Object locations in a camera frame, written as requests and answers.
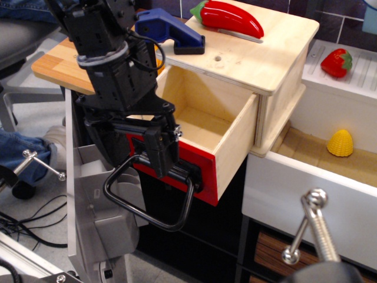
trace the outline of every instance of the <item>wooden countertop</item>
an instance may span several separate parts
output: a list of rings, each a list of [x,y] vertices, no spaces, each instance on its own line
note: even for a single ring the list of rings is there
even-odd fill
[[[88,74],[78,66],[76,57],[75,45],[67,38],[38,59],[31,68],[38,78],[79,93],[94,94]]]
[[[298,56],[305,51],[319,24],[311,19],[237,1],[221,1],[231,2],[253,15],[264,29],[263,43],[219,33],[202,26],[192,17],[186,24],[206,37],[205,54],[175,55],[174,42],[168,40],[163,44],[166,63],[272,96]],[[83,94],[93,94],[87,73],[80,69],[76,57],[74,44],[66,39],[34,63],[32,70],[39,78]],[[216,61],[216,57],[221,57],[221,61]]]
[[[229,2],[252,14],[263,27],[263,43],[219,33],[192,17],[186,25],[206,37],[206,52],[203,55],[174,55],[174,42],[169,40],[163,44],[166,63],[237,84],[264,96],[273,95],[301,52],[306,51],[319,24],[237,1],[219,1]]]

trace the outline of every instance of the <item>jeans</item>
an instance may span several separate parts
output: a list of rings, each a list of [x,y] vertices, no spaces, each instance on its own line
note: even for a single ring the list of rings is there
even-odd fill
[[[37,158],[51,167],[54,168],[56,166],[57,147],[55,144],[42,138],[25,137],[19,133],[8,133],[0,130],[1,166],[14,170],[25,160],[22,156],[22,152],[25,149],[37,152]],[[18,177],[31,186],[37,186],[42,183],[48,175],[48,169],[33,160]]]
[[[44,0],[0,0],[0,18],[57,22]]]

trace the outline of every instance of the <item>blue plastic handle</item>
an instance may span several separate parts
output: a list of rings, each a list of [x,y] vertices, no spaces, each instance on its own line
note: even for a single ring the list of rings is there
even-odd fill
[[[157,42],[174,40],[175,54],[204,54],[204,36],[161,8],[139,12],[135,31]]]

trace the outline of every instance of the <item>red pepper toy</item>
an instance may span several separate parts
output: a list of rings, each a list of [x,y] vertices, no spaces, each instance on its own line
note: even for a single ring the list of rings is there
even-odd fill
[[[220,1],[203,1],[190,10],[203,25],[239,32],[251,37],[264,36],[258,21],[245,10]]]
[[[320,67],[330,75],[342,78],[352,68],[352,56],[343,48],[334,50],[320,63]]]

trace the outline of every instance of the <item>metal clamp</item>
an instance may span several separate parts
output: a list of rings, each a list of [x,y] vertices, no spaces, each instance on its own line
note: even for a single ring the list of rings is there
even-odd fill
[[[282,258],[285,263],[293,265],[299,262],[300,251],[298,247],[308,225],[311,227],[315,239],[316,252],[320,261],[340,262],[340,256],[336,251],[327,223],[321,212],[321,209],[325,207],[327,202],[327,193],[319,188],[311,189],[301,197],[305,216],[297,230],[292,245],[288,246],[282,252]]]
[[[41,159],[37,158],[37,155],[38,153],[37,152],[31,152],[30,150],[26,149],[22,152],[22,156],[24,156],[25,160],[23,162],[21,162],[14,170],[13,170],[13,173],[15,176],[18,176],[21,174],[22,171],[24,171],[24,169],[26,167],[29,166],[29,164],[35,160],[36,162],[38,162],[39,164],[43,165],[44,167],[46,167],[48,170],[52,171],[54,174],[56,174],[58,176],[58,179],[59,181],[65,181],[67,179],[67,175],[64,173],[64,172],[58,172],[56,171],[54,168],[52,168],[51,166],[47,165],[46,163],[44,163]],[[7,182],[4,181],[4,183],[0,186],[0,192],[2,192],[6,187],[8,186]]]
[[[189,216],[191,204],[193,201],[194,193],[199,188],[198,184],[194,184],[191,177],[188,176],[189,172],[182,172],[182,170],[177,169],[173,167],[169,172],[169,177],[174,178],[175,180],[178,180],[182,183],[185,183],[187,185],[187,193],[186,197],[183,202],[183,207],[181,210],[181,214],[179,216],[179,219],[174,224],[165,223],[161,220],[156,219],[155,217],[149,215],[146,211],[134,206],[130,202],[126,201],[125,199],[122,199],[121,197],[117,196],[111,191],[111,185],[118,179],[118,177],[125,171],[127,168],[129,168],[133,163],[141,163],[144,165],[150,164],[147,157],[145,157],[143,154],[135,154],[132,155],[130,158],[128,158],[123,164],[119,165],[115,169],[114,172],[107,178],[107,180],[104,183],[103,189],[105,196],[112,202],[116,203],[117,205],[121,206],[122,208],[132,212],[133,214],[145,219],[149,223],[169,232],[175,232],[180,230],[184,224],[186,223],[186,220]]]

